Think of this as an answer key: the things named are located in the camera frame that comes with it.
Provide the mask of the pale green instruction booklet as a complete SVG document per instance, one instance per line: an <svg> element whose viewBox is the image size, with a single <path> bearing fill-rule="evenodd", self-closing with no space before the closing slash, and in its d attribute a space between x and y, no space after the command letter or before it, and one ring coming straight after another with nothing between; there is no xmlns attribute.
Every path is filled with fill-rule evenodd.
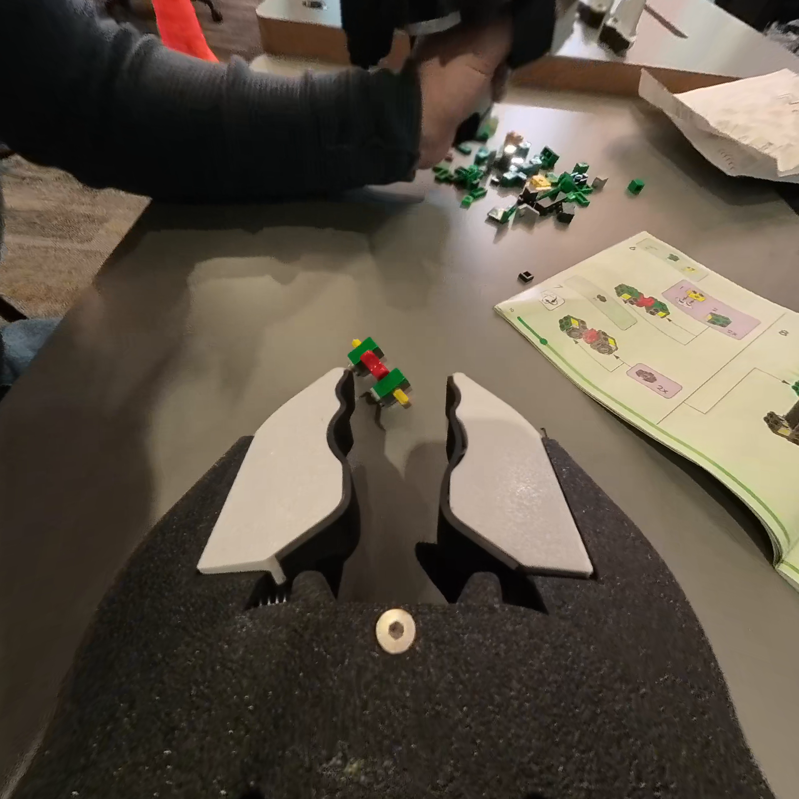
<svg viewBox="0 0 799 799"><path fill-rule="evenodd" d="M494 306L585 394L701 467L798 587L798 314L647 232Z"/></svg>

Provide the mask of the light table with wooden edge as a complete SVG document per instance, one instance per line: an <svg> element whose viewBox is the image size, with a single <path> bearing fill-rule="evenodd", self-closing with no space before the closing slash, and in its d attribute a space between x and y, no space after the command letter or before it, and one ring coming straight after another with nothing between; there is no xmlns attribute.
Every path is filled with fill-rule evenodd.
<svg viewBox="0 0 799 799"><path fill-rule="evenodd" d="M615 55L597 32L576 22L553 56L517 69L514 85L636 97L642 70L679 94L788 69L797 55L710 2L648 2L688 38L675 37L645 11L634 44ZM256 8L266 55L323 65L349 63L339 2L264 1Z"/></svg>

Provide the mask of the person's left forearm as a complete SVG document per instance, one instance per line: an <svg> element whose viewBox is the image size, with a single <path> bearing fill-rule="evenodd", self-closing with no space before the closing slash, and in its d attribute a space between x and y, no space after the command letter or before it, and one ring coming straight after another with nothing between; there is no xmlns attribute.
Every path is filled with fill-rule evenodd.
<svg viewBox="0 0 799 799"><path fill-rule="evenodd" d="M2 142L96 189L157 201L266 201L410 179L413 73L283 78L211 63L92 2L2 2Z"/></svg>

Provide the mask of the person's left hand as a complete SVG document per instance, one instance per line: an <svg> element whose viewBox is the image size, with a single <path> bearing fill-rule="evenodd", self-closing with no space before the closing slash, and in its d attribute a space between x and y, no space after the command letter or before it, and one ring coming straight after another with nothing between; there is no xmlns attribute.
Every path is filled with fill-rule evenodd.
<svg viewBox="0 0 799 799"><path fill-rule="evenodd" d="M459 126L488 102L502 98L511 45L508 15L417 40L412 63L422 96L418 169L441 161Z"/></svg>

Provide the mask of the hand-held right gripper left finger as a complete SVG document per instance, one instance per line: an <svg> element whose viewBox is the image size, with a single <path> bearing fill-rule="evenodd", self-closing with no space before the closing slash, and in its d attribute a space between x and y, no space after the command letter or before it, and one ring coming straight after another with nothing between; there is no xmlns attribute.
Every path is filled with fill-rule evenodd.
<svg viewBox="0 0 799 799"><path fill-rule="evenodd" d="M285 586L320 571L337 594L360 540L347 461L354 409L354 374L336 367L260 425L197 563L201 574L260 572Z"/></svg>

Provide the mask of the white paper bag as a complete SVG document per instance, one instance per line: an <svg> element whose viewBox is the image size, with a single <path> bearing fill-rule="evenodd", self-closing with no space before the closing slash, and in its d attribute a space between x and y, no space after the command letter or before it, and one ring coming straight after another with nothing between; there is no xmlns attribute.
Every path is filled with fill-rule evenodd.
<svg viewBox="0 0 799 799"><path fill-rule="evenodd" d="M671 93L642 71L639 96L730 176L798 182L798 75L789 69Z"/></svg>

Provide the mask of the grey desk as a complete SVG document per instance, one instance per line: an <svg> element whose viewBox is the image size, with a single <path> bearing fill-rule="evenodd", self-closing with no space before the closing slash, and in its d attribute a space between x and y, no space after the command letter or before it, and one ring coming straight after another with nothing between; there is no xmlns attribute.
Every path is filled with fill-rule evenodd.
<svg viewBox="0 0 799 799"><path fill-rule="evenodd" d="M639 527L694 607L751 749L797 797L797 592L764 529L692 463L577 389L494 312L642 231L797 310L797 215L633 101L516 89L501 134L608 183L571 225L498 231L418 173L337 201L152 204L2 402L2 782L34 746L94 608L154 523L242 435L373 336L413 406L353 416L359 548L342 596L440 600L445 384L464 372L543 427ZM640 195L626 187L641 178Z"/></svg>

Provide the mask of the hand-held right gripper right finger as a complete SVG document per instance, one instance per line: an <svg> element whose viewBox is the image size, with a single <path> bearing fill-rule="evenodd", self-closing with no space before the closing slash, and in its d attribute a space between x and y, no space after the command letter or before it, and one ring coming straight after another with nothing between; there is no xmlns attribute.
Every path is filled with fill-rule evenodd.
<svg viewBox="0 0 799 799"><path fill-rule="evenodd" d="M543 436L462 372L447 378L439 543L523 575L590 578L594 565Z"/></svg>

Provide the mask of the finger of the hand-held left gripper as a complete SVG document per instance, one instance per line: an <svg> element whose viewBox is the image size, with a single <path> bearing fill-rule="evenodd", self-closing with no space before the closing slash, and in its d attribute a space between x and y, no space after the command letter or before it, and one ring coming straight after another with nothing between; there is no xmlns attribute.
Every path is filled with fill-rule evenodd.
<svg viewBox="0 0 799 799"><path fill-rule="evenodd" d="M486 143L494 136L498 125L494 117L494 105L493 99L488 97L483 105L460 124L459 144Z"/></svg>

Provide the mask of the orange red object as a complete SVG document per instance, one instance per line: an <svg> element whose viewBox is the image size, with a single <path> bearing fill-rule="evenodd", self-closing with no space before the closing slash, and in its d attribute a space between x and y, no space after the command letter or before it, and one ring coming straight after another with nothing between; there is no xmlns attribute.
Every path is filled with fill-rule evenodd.
<svg viewBox="0 0 799 799"><path fill-rule="evenodd" d="M166 47L206 62L218 62L207 44L193 2L152 1L152 5L159 35Z"/></svg>

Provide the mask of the green red yellow brick assembly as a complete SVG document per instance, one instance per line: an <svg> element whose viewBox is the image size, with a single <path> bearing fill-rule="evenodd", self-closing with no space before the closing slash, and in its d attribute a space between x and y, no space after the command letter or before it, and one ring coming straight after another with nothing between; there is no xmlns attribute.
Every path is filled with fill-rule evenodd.
<svg viewBox="0 0 799 799"><path fill-rule="evenodd" d="M389 367L385 353L370 336L361 340L354 338L347 354L348 367L358 377L371 378L372 385L365 397L380 408L412 406L412 386L405 374L397 367Z"/></svg>

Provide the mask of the pile of small toy bricks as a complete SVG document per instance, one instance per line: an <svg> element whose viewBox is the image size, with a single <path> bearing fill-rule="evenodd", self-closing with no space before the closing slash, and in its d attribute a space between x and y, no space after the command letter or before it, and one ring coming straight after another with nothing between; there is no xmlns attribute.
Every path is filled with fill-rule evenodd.
<svg viewBox="0 0 799 799"><path fill-rule="evenodd" d="M514 129L501 134L500 120L486 143L459 144L432 168L434 184L454 191L460 209L481 208L488 225L504 229L551 219L567 227L608 183L579 161L562 171L560 155L549 146L535 149Z"/></svg>

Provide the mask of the person's leg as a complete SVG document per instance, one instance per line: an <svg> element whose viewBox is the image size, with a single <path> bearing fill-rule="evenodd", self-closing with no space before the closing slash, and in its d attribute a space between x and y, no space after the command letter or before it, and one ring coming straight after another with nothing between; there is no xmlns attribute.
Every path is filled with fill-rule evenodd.
<svg viewBox="0 0 799 799"><path fill-rule="evenodd" d="M25 373L62 317L24 319L1 328L1 399Z"/></svg>

